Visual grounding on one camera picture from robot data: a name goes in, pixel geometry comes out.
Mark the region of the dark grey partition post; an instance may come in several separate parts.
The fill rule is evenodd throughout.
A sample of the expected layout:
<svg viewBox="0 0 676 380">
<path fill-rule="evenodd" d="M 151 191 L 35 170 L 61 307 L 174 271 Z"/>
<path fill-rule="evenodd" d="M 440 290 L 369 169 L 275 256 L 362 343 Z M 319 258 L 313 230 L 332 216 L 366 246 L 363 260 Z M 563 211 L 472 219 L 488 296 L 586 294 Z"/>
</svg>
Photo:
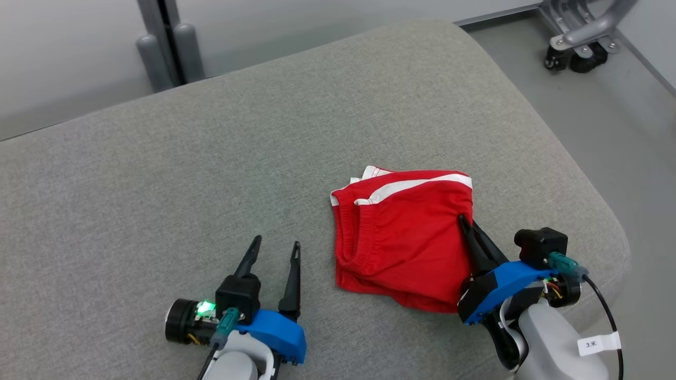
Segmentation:
<svg viewBox="0 0 676 380">
<path fill-rule="evenodd" d="M 158 40 L 159 49 L 167 66 L 167 74 L 171 79 L 171 87 L 176 87 L 181 84 L 181 77 L 180 71 L 176 69 L 169 39 L 170 35 L 167 33 L 168 24 L 164 18 L 164 14 L 166 14 L 164 0 L 137 0 L 137 3 L 142 13 L 147 34 L 155 36 Z"/>
</svg>

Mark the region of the grey cylinder bumper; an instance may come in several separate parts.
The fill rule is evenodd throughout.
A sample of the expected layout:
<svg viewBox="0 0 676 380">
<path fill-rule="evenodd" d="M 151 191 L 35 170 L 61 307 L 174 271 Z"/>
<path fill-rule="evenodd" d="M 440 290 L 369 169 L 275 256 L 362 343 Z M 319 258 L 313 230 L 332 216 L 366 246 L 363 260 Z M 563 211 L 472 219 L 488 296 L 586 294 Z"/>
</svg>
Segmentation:
<svg viewBox="0 0 676 380">
<path fill-rule="evenodd" d="M 193 83 L 204 80 L 205 73 L 195 27 L 180 23 L 173 28 L 172 34 L 184 81 Z"/>
<path fill-rule="evenodd" d="M 174 88 L 171 72 L 157 38 L 152 34 L 142 35 L 138 37 L 136 46 L 154 93 Z"/>
</svg>

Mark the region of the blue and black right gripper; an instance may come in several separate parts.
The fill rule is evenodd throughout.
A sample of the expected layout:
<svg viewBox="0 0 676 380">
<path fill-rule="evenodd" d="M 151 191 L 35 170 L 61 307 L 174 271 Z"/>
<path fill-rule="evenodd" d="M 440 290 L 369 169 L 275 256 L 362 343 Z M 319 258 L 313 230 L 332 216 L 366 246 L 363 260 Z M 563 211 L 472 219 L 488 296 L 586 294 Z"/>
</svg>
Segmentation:
<svg viewBox="0 0 676 380">
<path fill-rule="evenodd" d="M 470 222 L 460 214 L 458 224 L 469 252 L 471 275 L 478 276 L 469 282 L 458 302 L 458 315 L 465 325 L 481 322 L 503 301 L 530 284 L 563 275 L 555 269 L 535 269 L 522 261 L 509 262 L 478 221 Z"/>
</svg>

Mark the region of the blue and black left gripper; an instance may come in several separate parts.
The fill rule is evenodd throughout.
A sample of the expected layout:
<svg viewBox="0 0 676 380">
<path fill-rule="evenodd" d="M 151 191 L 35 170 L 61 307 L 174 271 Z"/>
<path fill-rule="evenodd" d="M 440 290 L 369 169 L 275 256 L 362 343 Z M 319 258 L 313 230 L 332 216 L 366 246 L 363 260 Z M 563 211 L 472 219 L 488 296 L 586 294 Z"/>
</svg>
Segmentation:
<svg viewBox="0 0 676 380">
<path fill-rule="evenodd" d="M 256 263 L 262 236 L 256 235 L 234 276 L 246 278 Z M 301 315 L 301 243 L 294 242 L 284 296 L 278 303 L 278 312 L 260 309 L 249 325 L 239 323 L 227 330 L 219 322 L 217 306 L 210 301 L 176 300 L 167 312 L 165 336 L 167 341 L 200 346 L 217 346 L 217 352 L 234 349 L 236 342 L 259 342 L 277 354 L 285 363 L 303 365 L 307 343 L 303 328 L 297 324 Z"/>
</svg>

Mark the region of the grey metal wheeled frame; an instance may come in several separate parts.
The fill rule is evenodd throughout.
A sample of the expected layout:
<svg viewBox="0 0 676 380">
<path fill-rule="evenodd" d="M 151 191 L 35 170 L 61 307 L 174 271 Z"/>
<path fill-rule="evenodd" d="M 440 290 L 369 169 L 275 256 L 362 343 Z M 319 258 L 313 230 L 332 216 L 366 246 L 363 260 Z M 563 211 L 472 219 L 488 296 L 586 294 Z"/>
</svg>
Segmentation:
<svg viewBox="0 0 676 380">
<path fill-rule="evenodd" d="M 539 5 L 540 14 L 555 33 L 543 59 L 546 70 L 588 73 L 618 53 L 612 34 L 638 0 L 611 0 L 598 17 L 589 9 L 591 1 L 543 0 Z"/>
</svg>

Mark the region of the red shorts with white stripes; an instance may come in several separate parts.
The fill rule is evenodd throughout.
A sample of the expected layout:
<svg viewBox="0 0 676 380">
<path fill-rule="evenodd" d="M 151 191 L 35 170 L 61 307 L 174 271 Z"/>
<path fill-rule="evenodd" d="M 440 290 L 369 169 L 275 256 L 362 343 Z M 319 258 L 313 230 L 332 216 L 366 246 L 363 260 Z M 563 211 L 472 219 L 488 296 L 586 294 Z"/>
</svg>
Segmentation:
<svg viewBox="0 0 676 380">
<path fill-rule="evenodd" d="M 368 166 L 334 190 L 336 285 L 425 312 L 458 312 L 470 255 L 459 217 L 473 219 L 473 181 L 454 170 Z"/>
</svg>

